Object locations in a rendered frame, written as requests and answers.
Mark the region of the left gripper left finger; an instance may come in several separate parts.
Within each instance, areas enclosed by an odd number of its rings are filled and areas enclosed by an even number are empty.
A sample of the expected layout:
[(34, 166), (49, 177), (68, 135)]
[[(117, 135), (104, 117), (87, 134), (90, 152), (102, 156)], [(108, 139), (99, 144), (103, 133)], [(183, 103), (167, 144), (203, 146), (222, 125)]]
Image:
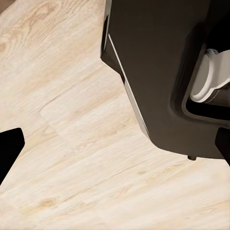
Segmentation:
[(0, 133), (0, 185), (25, 146), (20, 127)]

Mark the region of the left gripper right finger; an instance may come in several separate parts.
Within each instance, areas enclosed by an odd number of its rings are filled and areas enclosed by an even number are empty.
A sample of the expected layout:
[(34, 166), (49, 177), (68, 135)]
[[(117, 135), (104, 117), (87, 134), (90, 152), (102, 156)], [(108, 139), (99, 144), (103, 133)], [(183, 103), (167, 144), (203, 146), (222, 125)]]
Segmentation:
[(230, 166), (230, 129), (218, 128), (215, 145)]

